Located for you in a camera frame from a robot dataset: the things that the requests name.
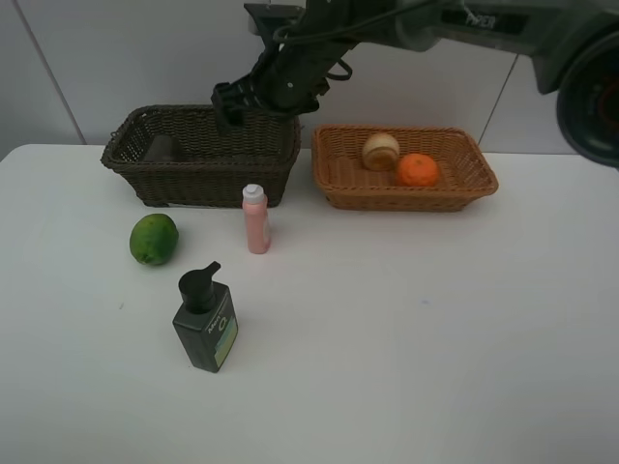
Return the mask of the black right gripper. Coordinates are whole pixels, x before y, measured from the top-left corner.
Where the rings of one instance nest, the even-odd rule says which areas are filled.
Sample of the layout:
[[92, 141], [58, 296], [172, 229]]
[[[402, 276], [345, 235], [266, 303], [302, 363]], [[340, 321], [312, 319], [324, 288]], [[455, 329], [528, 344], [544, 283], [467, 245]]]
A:
[[211, 102], [221, 128], [242, 127], [254, 110], [277, 117], [315, 112], [331, 80], [346, 81], [352, 76], [343, 56], [358, 42], [349, 37], [272, 33], [261, 39], [264, 50], [251, 71], [213, 89]]

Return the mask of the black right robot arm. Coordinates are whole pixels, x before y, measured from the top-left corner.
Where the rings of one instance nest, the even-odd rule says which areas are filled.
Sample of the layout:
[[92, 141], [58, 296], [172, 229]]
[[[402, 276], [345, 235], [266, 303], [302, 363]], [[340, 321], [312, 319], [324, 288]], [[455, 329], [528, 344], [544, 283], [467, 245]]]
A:
[[555, 94], [566, 142], [595, 163], [618, 164], [618, 5], [614, 1], [308, 1], [248, 3], [264, 49], [251, 71], [215, 86], [219, 122], [249, 111], [312, 113], [334, 66], [362, 43], [424, 52], [441, 40], [528, 56], [538, 91]]

